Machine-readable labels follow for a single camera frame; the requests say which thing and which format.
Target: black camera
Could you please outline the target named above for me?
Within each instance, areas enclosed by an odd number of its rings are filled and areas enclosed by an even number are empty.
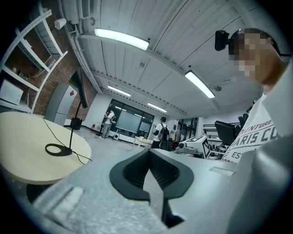
[[[228,39],[229,33],[224,30],[218,30],[215,34],[215,50],[221,51],[224,50],[226,45],[229,43]]]

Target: hair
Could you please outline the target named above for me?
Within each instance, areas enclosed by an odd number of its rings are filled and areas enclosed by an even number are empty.
[[[257,29],[257,28],[239,29],[238,31],[233,33],[231,38],[230,38],[230,41],[229,41],[229,54],[230,55],[234,55],[234,41],[235,41],[235,39],[239,39],[239,35],[241,33],[258,33],[258,34],[260,34],[261,39],[267,39],[267,38],[270,37],[271,40],[272,40],[272,46],[274,47],[275,51],[280,55],[280,50],[279,50],[278,44],[273,39],[273,37],[271,35],[269,35],[268,33],[266,33],[265,31],[262,31],[262,30]]]

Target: man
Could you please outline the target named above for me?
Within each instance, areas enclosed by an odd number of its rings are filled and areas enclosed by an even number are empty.
[[[244,71],[245,76],[261,84],[264,89],[239,135],[221,159],[238,163],[244,152],[257,149],[277,137],[274,123],[262,102],[280,80],[290,79],[293,64],[281,59],[277,43],[269,34],[255,28],[235,32],[228,49],[230,58],[239,66],[239,70]]]
[[[165,124],[166,117],[162,117],[160,120],[161,120],[161,122],[156,126],[156,131],[153,132],[154,141],[152,142],[152,147],[151,147],[152,149],[159,149],[160,148],[161,140],[159,139],[159,134],[163,128],[167,127],[167,125]],[[161,149],[162,149],[162,147],[166,148],[167,143],[165,143],[164,145],[161,145]]]
[[[102,135],[102,138],[104,139],[107,139],[108,136],[109,136],[109,132],[110,132],[110,128],[112,126],[112,123],[111,123],[111,118],[114,116],[114,111],[111,109],[110,110],[110,113],[107,115],[105,114],[105,117],[107,118],[106,121],[105,121],[105,124],[104,124],[104,129],[103,129],[103,135]]]

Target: brick wall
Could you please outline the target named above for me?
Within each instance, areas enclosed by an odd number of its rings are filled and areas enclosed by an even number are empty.
[[[60,12],[58,9],[58,1],[55,0],[43,0],[42,1],[43,7],[47,7],[48,9],[52,10],[52,15],[47,18],[47,23],[49,28],[54,27],[54,21],[56,19],[61,18]],[[25,27],[27,24],[27,20],[23,22],[23,25],[20,26],[20,28]],[[55,67],[49,78],[47,79],[47,82],[45,83],[44,87],[42,88],[42,91],[38,97],[38,101],[36,103],[34,114],[38,115],[44,115],[47,109],[47,105],[50,101],[50,98],[56,88],[56,86],[59,83],[66,83],[68,84],[71,76],[75,73],[77,68],[80,66],[72,47],[69,43],[69,39],[66,35],[65,29],[57,30],[53,29],[52,34],[60,47],[62,52],[68,51],[68,54],[65,55],[65,57],[60,61],[60,63]],[[42,42],[39,40],[36,32],[34,30],[31,30],[25,37],[25,39],[30,43],[32,46],[32,49],[34,52],[40,57],[40,59],[45,62],[49,58],[49,53],[43,46]],[[58,56],[54,55],[51,60],[56,59]],[[28,76],[28,82],[35,85],[36,87],[40,87],[42,81],[44,80],[47,72],[44,71],[41,75],[39,75],[37,78],[34,77],[34,75],[38,72],[38,69],[33,65],[33,63],[22,53],[22,51],[16,47],[15,50],[11,53],[9,59],[6,62],[6,66],[12,69],[13,67],[16,67],[17,70],[22,71],[23,74]],[[92,104],[92,101],[96,95],[96,91],[91,85],[88,78],[84,75],[83,76],[83,84],[84,89],[87,96],[88,105]],[[28,90],[26,86],[23,86],[21,83],[17,83],[18,86],[21,87],[21,89],[24,90],[24,94],[22,96],[22,99],[25,100],[27,97],[27,93],[29,92],[29,106],[31,107],[33,104],[34,97],[36,95],[36,92],[33,90]],[[72,118],[75,115],[76,109],[78,107],[78,104],[80,102],[79,95],[76,95],[69,114],[68,118]],[[86,109],[83,109],[82,107],[79,110],[78,117],[81,119],[85,119],[87,112],[89,110],[89,107]]]

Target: white t-shirt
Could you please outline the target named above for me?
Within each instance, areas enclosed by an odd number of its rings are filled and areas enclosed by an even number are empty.
[[[290,76],[291,69],[292,61],[288,64],[288,67],[279,82],[285,80],[287,76]],[[227,149],[221,161],[238,163],[243,153],[258,149],[262,144],[274,140],[277,137],[278,133],[275,125],[262,104],[265,98],[266,95],[263,94],[253,105],[245,125],[237,138]]]
[[[162,125],[164,126],[164,128],[167,127],[167,125],[165,123],[162,123],[162,124],[158,123],[158,125],[156,126],[156,130],[158,130],[159,133],[158,133],[157,136],[154,135],[154,141],[160,141],[159,140],[159,134],[160,134],[161,130],[163,129]]]
[[[105,124],[111,124],[110,119],[111,119],[113,116],[114,116],[114,113],[110,113],[110,114],[108,114],[108,117],[109,117],[109,118],[106,119]]]

